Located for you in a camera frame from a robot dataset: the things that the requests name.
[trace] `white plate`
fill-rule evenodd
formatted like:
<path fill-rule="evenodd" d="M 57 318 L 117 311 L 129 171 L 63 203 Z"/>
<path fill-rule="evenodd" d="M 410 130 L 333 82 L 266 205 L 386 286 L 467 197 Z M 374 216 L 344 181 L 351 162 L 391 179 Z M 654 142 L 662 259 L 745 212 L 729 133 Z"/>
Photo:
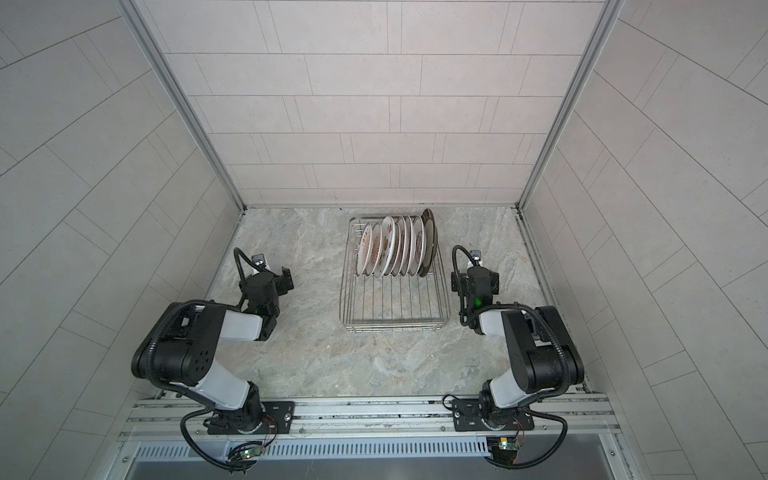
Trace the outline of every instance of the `white plate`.
<path fill-rule="evenodd" d="M 395 233 L 395 220 L 392 217 L 385 218 L 382 222 L 382 252 L 376 268 L 373 269 L 373 274 L 376 276 L 384 276 L 389 263 L 392 262 L 392 253 L 395 251 Z"/>
<path fill-rule="evenodd" d="M 395 245 L 395 261 L 392 263 L 392 271 L 390 272 L 392 275 L 400 273 L 402 254 L 406 248 L 406 220 L 403 217 L 397 217 L 395 225 L 397 226 L 397 244 Z"/>
<path fill-rule="evenodd" d="M 426 238 L 424 235 L 424 223 L 421 217 L 414 217 L 413 231 L 411 232 L 411 261 L 408 264 L 408 273 L 416 275 L 419 267 L 424 261 L 424 250 L 426 247 Z"/>
<path fill-rule="evenodd" d="M 412 220 L 411 217 L 408 215 L 405 215 L 403 218 L 403 223 L 406 226 L 405 235 L 403 235 L 403 243 L 402 243 L 402 263 L 400 263 L 400 275 L 405 275 L 408 273 L 408 262 L 411 260 L 411 230 L 412 230 Z"/>
<path fill-rule="evenodd" d="M 366 263 L 371 257 L 371 236 L 373 228 L 370 223 L 366 224 L 366 227 L 362 229 L 362 236 L 360 237 L 360 245 L 357 248 L 357 274 L 362 275 L 366 271 Z"/>
<path fill-rule="evenodd" d="M 382 256 L 382 226 L 378 223 L 373 225 L 373 232 L 371 233 L 371 254 L 368 256 L 368 263 L 366 263 L 365 275 L 373 273 L 373 269 L 379 263 L 379 259 Z"/>

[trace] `dish rack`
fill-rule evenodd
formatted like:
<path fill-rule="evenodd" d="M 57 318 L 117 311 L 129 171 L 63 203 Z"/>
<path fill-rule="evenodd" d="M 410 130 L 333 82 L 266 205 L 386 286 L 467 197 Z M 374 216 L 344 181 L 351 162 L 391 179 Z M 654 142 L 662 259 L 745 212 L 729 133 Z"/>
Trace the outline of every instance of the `dish rack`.
<path fill-rule="evenodd" d="M 439 245 L 426 276 L 358 276 L 357 249 L 367 223 L 382 217 L 354 217 L 344 255 L 339 317 L 354 331 L 438 329 L 448 322 L 448 290 Z"/>

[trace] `plate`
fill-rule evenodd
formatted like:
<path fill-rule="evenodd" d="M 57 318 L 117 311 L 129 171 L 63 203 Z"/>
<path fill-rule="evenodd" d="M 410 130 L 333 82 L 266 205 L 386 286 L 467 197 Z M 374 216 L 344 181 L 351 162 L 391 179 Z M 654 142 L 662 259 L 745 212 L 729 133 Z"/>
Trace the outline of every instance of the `plate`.
<path fill-rule="evenodd" d="M 366 263 L 365 275 L 373 273 L 373 269 L 379 263 L 379 259 L 382 256 L 382 226 L 378 223 L 373 225 L 373 231 L 371 233 L 371 254 L 368 256 L 368 263 Z"/>
<path fill-rule="evenodd" d="M 422 213 L 422 222 L 424 222 L 424 262 L 419 268 L 419 276 L 427 276 L 429 267 L 435 259 L 437 253 L 437 228 L 435 228 L 435 215 L 428 208 Z"/>
<path fill-rule="evenodd" d="M 360 237 L 360 245 L 357 248 L 357 274 L 362 275 L 366 271 L 366 263 L 371 257 L 371 236 L 373 233 L 373 227 L 370 223 L 366 224 L 366 227 L 362 229 L 362 236 Z"/>
<path fill-rule="evenodd" d="M 381 246 L 379 262 L 376 264 L 376 268 L 373 269 L 373 274 L 376 276 L 384 276 L 389 262 L 392 261 L 392 253 L 395 250 L 395 220 L 392 217 L 387 217 L 382 222 Z"/>
<path fill-rule="evenodd" d="M 395 261 L 392 263 L 392 271 L 390 272 L 392 275 L 400 273 L 402 266 L 402 255 L 406 249 L 406 219 L 397 217 L 395 225 L 397 226 L 397 244 L 395 245 Z"/>
<path fill-rule="evenodd" d="M 411 220 L 411 217 L 408 215 L 405 215 L 403 218 L 403 223 L 406 226 L 406 230 L 403 235 L 403 242 L 402 242 L 402 263 L 400 263 L 400 275 L 405 275 L 408 273 L 408 262 L 411 260 L 411 230 L 413 226 L 413 222 Z"/>
<path fill-rule="evenodd" d="M 416 275 L 424 261 L 424 222 L 421 217 L 413 217 L 413 230 L 411 232 L 411 261 L 408 264 L 408 273 Z"/>

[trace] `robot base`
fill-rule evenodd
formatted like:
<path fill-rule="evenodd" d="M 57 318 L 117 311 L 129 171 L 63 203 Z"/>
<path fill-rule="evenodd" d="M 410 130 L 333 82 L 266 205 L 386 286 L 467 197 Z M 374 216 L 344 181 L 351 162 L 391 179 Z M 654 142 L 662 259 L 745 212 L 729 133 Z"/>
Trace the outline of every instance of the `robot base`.
<path fill-rule="evenodd" d="M 517 415 L 511 415 L 511 419 L 506 425 L 500 428 L 491 428 L 482 418 L 480 402 L 477 399 L 453 399 L 451 401 L 453 409 L 453 426 L 457 432 L 493 432 L 496 430 L 517 430 L 518 422 L 523 430 L 533 430 L 533 418 L 520 412 Z"/>

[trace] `white wall tile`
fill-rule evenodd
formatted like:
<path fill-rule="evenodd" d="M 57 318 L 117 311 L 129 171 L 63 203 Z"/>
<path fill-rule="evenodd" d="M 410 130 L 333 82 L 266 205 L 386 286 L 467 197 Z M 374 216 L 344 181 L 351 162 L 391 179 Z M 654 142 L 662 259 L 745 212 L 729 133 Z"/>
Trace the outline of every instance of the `white wall tile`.
<path fill-rule="evenodd" d="M 696 262 L 696 257 L 688 250 L 688 247 L 682 247 L 652 272 L 644 276 L 643 281 L 653 293 L 660 286 L 672 280 L 678 273 L 683 272 Z"/>
<path fill-rule="evenodd" d="M 594 70 L 623 96 L 634 100 L 666 50 L 641 31 L 616 22 Z"/>
<path fill-rule="evenodd" d="M 94 187 L 163 121 L 163 115 L 140 81 L 83 115 L 47 145 Z"/>
<path fill-rule="evenodd" d="M 579 97 L 576 112 L 622 167 L 654 129 L 653 122 L 594 72 Z"/>
<path fill-rule="evenodd" d="M 755 333 L 768 342 L 768 263 L 734 280 L 723 291 L 744 319 L 752 326 Z"/>
<path fill-rule="evenodd" d="M 74 333 L 56 330 L 0 406 L 5 435 L 23 436 L 38 447 L 2 449 L 0 464 L 9 478 L 31 476 L 41 459 L 39 449 L 46 450 L 54 440 L 106 351 Z"/>
<path fill-rule="evenodd" d="M 412 204 L 412 188 L 335 188 L 337 204 Z"/>
<path fill-rule="evenodd" d="M 0 35 L 0 50 L 2 49 L 3 38 L 4 36 Z M 94 70 L 98 73 L 98 76 L 101 77 L 101 80 L 107 84 L 112 93 L 123 88 L 123 84 L 120 82 L 120 80 L 118 80 L 118 77 L 114 74 L 112 69 L 104 60 L 104 57 L 101 56 L 99 50 L 96 49 L 96 45 L 94 45 L 91 39 L 88 37 L 87 32 L 81 33 L 77 37 L 74 37 L 72 40 L 75 44 L 77 44 L 78 48 L 80 48 L 80 51 L 82 51 L 83 55 L 85 55 L 85 57 L 88 59 L 88 62 L 91 63 L 91 67 L 93 67 Z"/>
<path fill-rule="evenodd" d="M 181 291 L 213 229 L 213 224 L 199 208 L 192 210 L 155 273 L 174 289 Z"/>
<path fill-rule="evenodd" d="M 110 94 L 73 41 L 3 68 L 0 145 L 21 160 Z"/>
<path fill-rule="evenodd" d="M 490 165 L 480 166 L 476 187 L 523 188 L 531 174 L 531 165 Z"/>
<path fill-rule="evenodd" d="M 517 95 L 527 55 L 424 55 L 422 95 Z"/>
<path fill-rule="evenodd" d="M 111 255 L 114 249 L 118 248 L 118 242 L 76 208 L 64 218 L 64 222 L 74 228 L 80 235 L 89 239 L 96 247 L 101 248 L 107 255 Z"/>
<path fill-rule="evenodd" d="M 590 320 L 607 307 L 608 301 L 568 225 L 552 240 L 552 246 L 584 320 Z"/>
<path fill-rule="evenodd" d="M 762 475 L 701 375 L 691 373 L 662 383 L 654 393 L 697 478 L 760 480 Z M 723 442 L 723 456 L 712 455 L 707 433 L 713 429 Z"/>
<path fill-rule="evenodd" d="M 0 177 L 0 279 L 53 230 L 88 192 L 88 185 L 47 148 Z"/>
<path fill-rule="evenodd" d="M 282 97 L 196 97 L 214 133 L 291 132 Z"/>
<path fill-rule="evenodd" d="M 273 164 L 343 164 L 338 134 L 262 134 Z"/>
<path fill-rule="evenodd" d="M 388 132 L 387 97 L 296 97 L 306 132 Z"/>
<path fill-rule="evenodd" d="M 699 263 L 654 297 L 742 441 L 765 440 L 768 418 L 760 413 L 768 399 L 761 381 L 768 369 L 765 345 Z"/>
<path fill-rule="evenodd" d="M 422 59 L 419 55 L 306 55 L 306 67 L 315 95 L 418 95 Z"/>
<path fill-rule="evenodd" d="M 149 62 L 122 18 L 89 30 L 88 37 L 123 85 L 150 69 Z"/>
<path fill-rule="evenodd" d="M 114 4 L 98 0 L 14 0 L 3 4 L 0 30 L 24 55 L 31 55 L 119 16 Z"/>
<path fill-rule="evenodd" d="M 674 62 L 643 111 L 737 197 L 768 178 L 768 138 L 754 130 L 768 105 L 692 61 Z"/>
<path fill-rule="evenodd" d="M 595 333 L 594 342 L 641 451 L 679 449 L 672 428 L 664 418 L 618 322 L 609 323 Z"/>
<path fill-rule="evenodd" d="M 444 164 L 511 164 L 523 135 L 447 134 Z"/>
<path fill-rule="evenodd" d="M 332 188 L 262 188 L 259 193 L 268 205 L 330 205 L 336 202 Z"/>
<path fill-rule="evenodd" d="M 277 36 L 275 22 L 272 19 L 270 3 L 264 0 L 256 0 L 253 2 L 253 7 L 256 9 L 256 14 L 259 17 L 259 26 L 264 34 L 266 49 L 269 53 L 281 53 L 283 49 L 280 47 L 280 38 Z"/>
<path fill-rule="evenodd" d="M 191 53 L 166 54 L 165 59 L 187 95 L 211 95 L 208 82 L 203 76 L 197 59 Z"/>
<path fill-rule="evenodd" d="M 77 402 L 77 408 L 112 416 L 120 412 L 120 407 L 135 380 L 127 362 L 136 351 L 137 345 L 168 307 L 168 300 L 147 288 L 139 297 L 134 298 L 131 307 L 130 316 L 114 339 L 104 360 L 93 377 L 88 376 L 91 381 L 84 390 L 81 387 L 82 395 Z"/>
<path fill-rule="evenodd" d="M 496 55 L 508 9 L 502 2 L 406 2 L 402 53 Z"/>
<path fill-rule="evenodd" d="M 402 2 L 387 2 L 387 53 L 402 53 Z"/>
<path fill-rule="evenodd" d="M 384 2 L 272 2 L 283 53 L 387 53 Z"/>
<path fill-rule="evenodd" d="M 520 201 L 521 188 L 489 188 L 485 196 L 487 204 L 514 204 Z"/>
<path fill-rule="evenodd" d="M 243 188 L 309 188 L 301 165 L 233 165 Z"/>
<path fill-rule="evenodd" d="M 120 242 L 171 175 L 149 142 L 142 141 L 91 190 L 78 210 Z"/>
<path fill-rule="evenodd" d="M 513 54 L 581 55 L 602 5 L 597 3 L 526 3 Z"/>
<path fill-rule="evenodd" d="M 142 215 L 74 309 L 119 330 L 173 239 L 150 214 Z"/>
<path fill-rule="evenodd" d="M 262 53 L 266 43 L 252 2 L 146 0 L 170 53 Z"/>
<path fill-rule="evenodd" d="M 403 97 L 401 129 L 477 133 L 484 108 L 484 97 Z"/>
<path fill-rule="evenodd" d="M 112 422 L 114 422 L 113 416 L 72 409 L 66 422 L 61 427 L 72 432 L 107 435 Z"/>
<path fill-rule="evenodd" d="M 650 472 L 654 475 L 688 475 L 694 471 L 690 469 L 688 459 L 682 450 L 670 452 L 646 453 L 645 462 Z"/>
<path fill-rule="evenodd" d="M 765 33 L 767 15 L 760 0 L 654 2 L 638 28 L 727 78 Z"/>
<path fill-rule="evenodd" d="M 432 163 L 435 134 L 352 134 L 356 164 Z"/>
<path fill-rule="evenodd" d="M 675 353 L 643 369 L 645 378 L 648 379 L 651 386 L 695 371 L 696 366 L 690 361 L 690 357 L 685 351 Z"/>
<path fill-rule="evenodd" d="M 172 237 L 175 237 L 179 234 L 179 226 L 174 223 L 173 220 L 170 219 L 168 214 L 166 214 L 162 208 L 160 208 L 160 205 L 158 205 L 156 202 L 152 202 L 149 207 L 147 207 L 147 213 L 149 213 L 152 217 L 154 217 L 157 222 L 163 226 L 163 228 L 170 233 Z"/>
<path fill-rule="evenodd" d="M 62 223 L 0 284 L 8 312 L 0 348 L 0 391 L 11 391 L 107 258 Z M 40 292 L 46 292 L 44 302 Z"/>
<path fill-rule="evenodd" d="M 581 117 L 573 112 L 558 139 L 558 149 L 579 180 L 584 181 L 603 151 L 603 144 Z"/>
<path fill-rule="evenodd" d="M 589 265 L 641 367 L 683 349 L 615 237 L 605 242 Z"/>
<path fill-rule="evenodd" d="M 565 322 L 565 326 L 576 344 L 581 361 L 585 365 L 589 365 L 600 354 L 594 345 L 594 340 L 589 333 L 587 324 L 584 322 L 584 316 L 579 310 L 573 292 L 571 292 L 568 281 L 563 274 L 563 269 L 557 260 L 550 265 L 548 272 L 551 279 L 551 287 L 560 306 L 560 314 Z"/>
<path fill-rule="evenodd" d="M 388 187 L 389 165 L 315 165 L 318 188 Z"/>
<path fill-rule="evenodd" d="M 580 58 L 578 55 L 533 55 L 528 71 L 525 72 L 520 95 L 565 95 Z"/>
<path fill-rule="evenodd" d="M 310 95 L 302 55 L 197 54 L 214 95 Z"/>
<path fill-rule="evenodd" d="M 559 97 L 502 97 L 491 126 L 493 133 L 545 134 L 560 107 Z"/>
<path fill-rule="evenodd" d="M 415 188 L 415 204 L 483 204 L 487 188 Z"/>
<path fill-rule="evenodd" d="M 114 330 L 108 329 L 106 326 L 94 322 L 74 310 L 67 315 L 63 322 L 61 322 L 61 328 L 69 330 L 72 333 L 77 333 L 79 336 L 85 337 L 107 348 L 109 348 L 112 344 L 112 340 L 114 340 L 115 336 L 118 334 Z"/>
<path fill-rule="evenodd" d="M 250 134 L 211 134 L 219 158 L 225 165 L 263 164 Z"/>
<path fill-rule="evenodd" d="M 616 160 L 608 161 L 589 194 L 640 276 L 648 275 L 683 246 Z"/>
<path fill-rule="evenodd" d="M 661 130 L 627 172 L 718 285 L 768 260 L 768 227 Z"/>
<path fill-rule="evenodd" d="M 563 166 L 551 191 L 576 241 L 582 249 L 585 248 L 605 225 L 605 220 L 568 164 Z"/>
<path fill-rule="evenodd" d="M 468 175 L 469 165 L 403 164 L 400 165 L 400 187 L 463 188 L 467 186 Z"/>
<path fill-rule="evenodd" d="M 208 161 L 197 150 L 176 170 L 154 201 L 181 228 L 215 177 Z"/>

